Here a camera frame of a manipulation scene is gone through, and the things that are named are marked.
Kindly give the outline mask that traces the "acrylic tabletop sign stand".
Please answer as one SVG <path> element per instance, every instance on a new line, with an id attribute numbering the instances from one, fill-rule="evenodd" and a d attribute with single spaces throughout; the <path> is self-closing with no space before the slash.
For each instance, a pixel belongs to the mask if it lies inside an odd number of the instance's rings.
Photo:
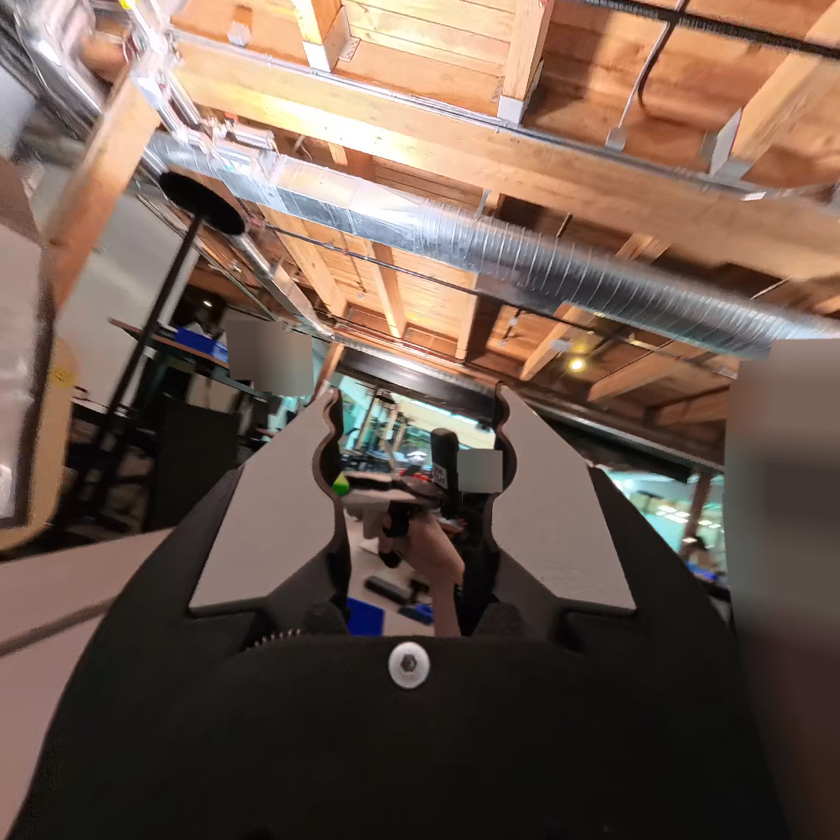
<path id="1" fill-rule="evenodd" d="M 1 160 L 1 551 L 52 519 L 64 482 L 74 355 L 56 336 L 43 244 L 18 169 Z"/>

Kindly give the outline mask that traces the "blue plastic bin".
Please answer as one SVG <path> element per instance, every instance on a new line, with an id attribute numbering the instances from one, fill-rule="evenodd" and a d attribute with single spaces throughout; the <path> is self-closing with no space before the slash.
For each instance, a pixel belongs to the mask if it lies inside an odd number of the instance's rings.
<path id="1" fill-rule="evenodd" d="M 348 596 L 347 628 L 355 637 L 381 637 L 384 634 L 385 610 L 377 605 Z"/>

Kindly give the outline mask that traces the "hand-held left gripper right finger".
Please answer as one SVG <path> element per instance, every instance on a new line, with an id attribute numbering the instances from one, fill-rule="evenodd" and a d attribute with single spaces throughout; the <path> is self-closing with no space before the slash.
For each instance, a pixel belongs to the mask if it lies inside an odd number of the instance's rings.
<path id="1" fill-rule="evenodd" d="M 509 386 L 497 396 L 497 438 L 513 467 L 490 512 L 494 595 L 525 624 L 557 624 L 573 607 L 632 616 L 636 603 L 587 462 Z"/>

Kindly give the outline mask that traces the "person's right hand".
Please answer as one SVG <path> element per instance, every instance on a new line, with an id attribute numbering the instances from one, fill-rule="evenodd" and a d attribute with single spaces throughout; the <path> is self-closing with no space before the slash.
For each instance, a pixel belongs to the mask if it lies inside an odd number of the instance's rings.
<path id="1" fill-rule="evenodd" d="M 431 585 L 455 586 L 464 580 L 464 561 L 429 511 L 409 520 L 407 534 L 392 539 L 392 550 Z"/>

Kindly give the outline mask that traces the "black floor lamp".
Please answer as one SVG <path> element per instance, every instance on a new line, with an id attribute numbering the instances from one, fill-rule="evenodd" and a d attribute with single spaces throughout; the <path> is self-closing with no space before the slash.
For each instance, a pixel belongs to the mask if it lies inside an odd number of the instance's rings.
<path id="1" fill-rule="evenodd" d="M 245 231 L 245 222 L 231 205 L 209 187 L 186 175 L 167 171 L 160 176 L 159 186 L 163 195 L 176 207 L 183 210 L 190 218 L 190 223 L 182 237 L 182 243 L 165 275 L 150 313 L 143 324 L 134 348 L 122 368 L 121 375 L 110 397 L 107 410 L 103 415 L 98 431 L 91 442 L 91 449 L 84 468 L 79 469 L 78 478 L 86 475 L 100 459 L 106 437 L 112 432 L 117 420 L 118 410 L 129 388 L 144 350 L 154 336 L 161 312 L 172 294 L 184 262 L 191 251 L 204 224 L 215 228 L 225 235 L 241 235 Z"/>

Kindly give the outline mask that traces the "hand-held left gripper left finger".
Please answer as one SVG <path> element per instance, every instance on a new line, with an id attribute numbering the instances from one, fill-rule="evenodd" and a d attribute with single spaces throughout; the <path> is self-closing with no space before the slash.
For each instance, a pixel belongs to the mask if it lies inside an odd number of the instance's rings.
<path id="1" fill-rule="evenodd" d="M 304 617 L 332 601 L 344 609 L 351 559 L 340 472 L 341 392 L 329 387 L 242 467 L 190 610 L 255 607 Z"/>

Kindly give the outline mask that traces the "small blue crate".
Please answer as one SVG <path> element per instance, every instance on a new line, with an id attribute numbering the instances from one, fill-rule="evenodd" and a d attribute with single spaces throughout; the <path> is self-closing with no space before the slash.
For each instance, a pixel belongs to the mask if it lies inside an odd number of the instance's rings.
<path id="1" fill-rule="evenodd" d="M 197 332 L 194 329 L 179 328 L 174 334 L 173 341 L 195 352 L 210 355 L 223 363 L 228 362 L 228 348 L 226 344 L 203 332 Z"/>

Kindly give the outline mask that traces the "wooden work table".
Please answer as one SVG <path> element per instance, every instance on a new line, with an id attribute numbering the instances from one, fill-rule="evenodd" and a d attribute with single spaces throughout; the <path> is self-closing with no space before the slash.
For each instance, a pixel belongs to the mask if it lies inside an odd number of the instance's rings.
<path id="1" fill-rule="evenodd" d="M 108 323 L 127 333 L 135 342 L 136 347 L 129 356 L 129 361 L 124 366 L 117 386 L 112 394 L 111 401 L 116 405 L 123 403 L 125 393 L 129 389 L 134 372 L 138 368 L 146 349 L 152 349 L 156 353 L 153 357 L 154 373 L 149 374 L 148 391 L 153 392 L 159 388 L 158 368 L 172 360 L 179 360 L 190 363 L 194 367 L 194 374 L 200 375 L 210 381 L 220 382 L 226 387 L 247 394 L 260 400 L 269 400 L 269 392 L 260 392 L 249 386 L 246 381 L 236 381 L 229 374 L 229 364 L 222 354 L 204 352 L 197 341 L 200 336 L 189 331 L 172 332 L 162 327 L 159 323 L 155 330 L 146 335 L 146 330 L 134 327 L 126 322 L 115 318 L 109 318 Z"/>

